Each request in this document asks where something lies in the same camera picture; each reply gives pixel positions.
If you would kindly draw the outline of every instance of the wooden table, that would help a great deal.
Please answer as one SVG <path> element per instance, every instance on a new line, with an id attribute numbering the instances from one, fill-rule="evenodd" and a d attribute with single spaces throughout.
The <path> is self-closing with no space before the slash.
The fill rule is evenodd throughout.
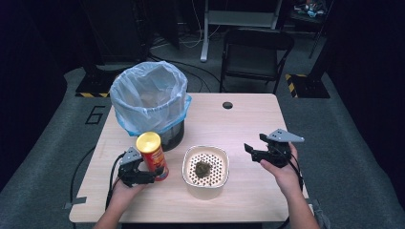
<path id="1" fill-rule="evenodd" d="M 244 143 L 266 150 L 259 134 L 269 134 L 286 125 L 273 94 L 190 94 L 192 102 L 184 120 L 179 146 L 165 152 L 168 178 L 149 184 L 133 201 L 121 222 L 266 222 L 288 217 L 286 199 L 272 174 L 245 152 Z M 225 109 L 231 102 L 232 109 Z M 117 124 L 111 109 L 102 130 L 70 220 L 96 222 L 104 213 L 109 177 L 118 155 L 135 145 L 135 137 Z M 211 200 L 193 198 L 181 175 L 184 155 L 192 146 L 211 145 L 229 156 L 229 178 L 223 192 Z"/>

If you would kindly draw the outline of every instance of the gray carpet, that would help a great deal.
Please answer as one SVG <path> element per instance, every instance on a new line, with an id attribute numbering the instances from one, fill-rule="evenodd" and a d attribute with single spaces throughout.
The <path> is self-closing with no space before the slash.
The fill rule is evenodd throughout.
<path id="1" fill-rule="evenodd" d="M 309 73 L 322 44 L 314 57 L 308 59 L 312 41 L 308 36 L 299 34 L 294 38 L 296 44 L 288 58 L 285 73 Z M 151 53 L 163 59 L 198 66 L 218 78 L 221 36 L 213 37 L 206 63 L 200 62 L 201 46 L 202 43 L 194 48 L 181 45 L 177 50 L 163 45 L 152 49 Z M 218 80 L 212 75 L 192 67 L 178 66 L 189 79 L 190 93 L 216 93 L 219 90 Z M 70 210 L 63 209 L 64 203 L 69 201 L 71 178 L 78 162 L 96 145 L 111 107 L 109 98 L 75 97 L 75 89 L 83 76 L 82 69 L 66 73 L 68 91 L 63 102 L 0 194 L 0 228 L 73 227 L 69 221 Z M 296 146 L 309 196 L 320 202 L 331 228 L 405 228 L 405 213 L 397 202 L 391 182 L 357 132 L 327 74 L 322 81 L 330 99 L 293 98 L 284 78 L 277 92 L 288 130 L 306 139 Z M 262 82 L 239 79 L 226 80 L 224 86 L 230 93 L 272 91 L 271 83 L 265 86 Z M 102 117 L 98 124 L 86 124 L 95 106 L 98 106 L 95 112 Z M 74 193 L 79 188 L 89 159 L 90 156 L 78 170 Z M 280 223 L 265 222 L 263 227 L 276 228 L 278 225 Z M 78 224 L 77 228 L 92 226 Z"/>

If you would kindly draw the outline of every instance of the trash can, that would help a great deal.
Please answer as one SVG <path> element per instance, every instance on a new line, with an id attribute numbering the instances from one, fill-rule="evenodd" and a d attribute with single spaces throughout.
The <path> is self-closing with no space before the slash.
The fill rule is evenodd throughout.
<path id="1" fill-rule="evenodd" d="M 191 103 L 187 78 L 167 62 L 142 62 L 121 73 L 110 96 L 118 124 L 130 136 L 160 135 L 163 151 L 178 146 Z"/>

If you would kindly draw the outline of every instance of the red can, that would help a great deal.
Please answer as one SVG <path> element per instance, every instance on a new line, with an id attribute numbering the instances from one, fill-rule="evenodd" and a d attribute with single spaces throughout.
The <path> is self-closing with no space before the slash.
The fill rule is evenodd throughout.
<path id="1" fill-rule="evenodd" d="M 155 178 L 155 181 L 162 181 L 169 175 L 163 149 L 160 144 L 160 136 L 154 132 L 146 132 L 137 139 L 137 149 L 142 154 L 143 161 L 150 172 L 163 167 L 163 173 Z"/>

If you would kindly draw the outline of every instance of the perforated basket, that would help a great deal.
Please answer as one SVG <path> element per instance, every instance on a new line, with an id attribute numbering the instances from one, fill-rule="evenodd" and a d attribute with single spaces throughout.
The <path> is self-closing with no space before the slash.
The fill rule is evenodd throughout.
<path id="1" fill-rule="evenodd" d="M 196 174 L 197 164 L 202 161 L 210 165 L 209 173 L 203 177 Z M 195 198 L 216 198 L 223 190 L 229 175 L 227 153 L 214 146 L 191 147 L 184 156 L 182 177 L 188 192 Z"/>

